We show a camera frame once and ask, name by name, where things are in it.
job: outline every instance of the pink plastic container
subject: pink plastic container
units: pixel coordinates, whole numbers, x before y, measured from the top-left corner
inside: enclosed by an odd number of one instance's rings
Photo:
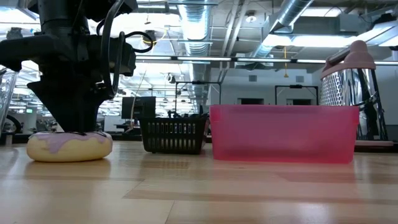
[[[210,106],[214,159],[349,163],[355,106]]]

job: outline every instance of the wooden table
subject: wooden table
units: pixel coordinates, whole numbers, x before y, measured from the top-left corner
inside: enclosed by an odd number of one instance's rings
[[[398,223],[398,157],[350,165],[214,161],[115,142],[106,159],[31,161],[0,148],[0,223]]]

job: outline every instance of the computer monitor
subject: computer monitor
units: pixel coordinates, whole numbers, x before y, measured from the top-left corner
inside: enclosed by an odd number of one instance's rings
[[[122,119],[131,119],[131,108],[134,97],[123,97],[122,100]],[[156,97],[143,96],[137,97],[134,104],[134,114],[132,118],[154,118],[156,116]]]

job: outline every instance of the black plastic basket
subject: black plastic basket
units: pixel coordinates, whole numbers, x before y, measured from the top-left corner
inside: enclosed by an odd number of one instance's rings
[[[207,118],[139,118],[147,152],[200,154],[206,143]]]

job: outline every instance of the donut toy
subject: donut toy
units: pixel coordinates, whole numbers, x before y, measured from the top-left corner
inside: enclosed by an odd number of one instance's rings
[[[30,136],[27,155],[40,162],[80,162],[101,159],[112,151],[107,133],[36,133]]]

